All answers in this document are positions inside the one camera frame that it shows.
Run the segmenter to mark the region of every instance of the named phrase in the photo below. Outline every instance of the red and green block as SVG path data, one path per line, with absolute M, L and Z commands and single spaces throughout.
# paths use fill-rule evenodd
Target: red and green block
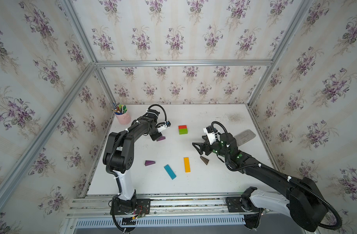
M 181 135 L 181 134 L 187 134 L 187 127 L 186 127 L 186 125 L 180 125 L 178 129 L 179 129 L 178 132 L 179 132 L 180 135 Z

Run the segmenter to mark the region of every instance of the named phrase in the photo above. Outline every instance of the metal vent grille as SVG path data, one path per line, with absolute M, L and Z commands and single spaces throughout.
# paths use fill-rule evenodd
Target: metal vent grille
M 202 215 L 145 217 L 137 219 L 136 225 L 123 225 L 122 218 L 116 218 L 121 227 L 177 227 L 246 224 L 243 215 Z M 111 228 L 115 227 L 112 218 L 80 218 L 76 228 Z

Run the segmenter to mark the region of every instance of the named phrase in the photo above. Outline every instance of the blue block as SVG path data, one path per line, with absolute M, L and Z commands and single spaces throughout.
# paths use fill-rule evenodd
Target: blue block
M 175 173 L 172 171 L 172 169 L 170 168 L 169 165 L 166 165 L 164 167 L 164 169 L 167 171 L 168 175 L 170 175 L 171 179 L 173 180 L 174 178 L 176 178 Z

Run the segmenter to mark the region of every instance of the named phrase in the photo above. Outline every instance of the pen holder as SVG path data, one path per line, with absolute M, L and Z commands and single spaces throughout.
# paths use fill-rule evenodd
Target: pen holder
M 116 118 L 122 125 L 126 125 L 131 122 L 131 116 L 129 115 L 128 110 L 122 115 L 116 115 Z

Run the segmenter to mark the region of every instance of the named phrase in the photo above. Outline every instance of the yellow block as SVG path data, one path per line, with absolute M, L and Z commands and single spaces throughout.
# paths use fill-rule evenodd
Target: yellow block
M 189 158 L 184 158 L 185 172 L 190 172 Z

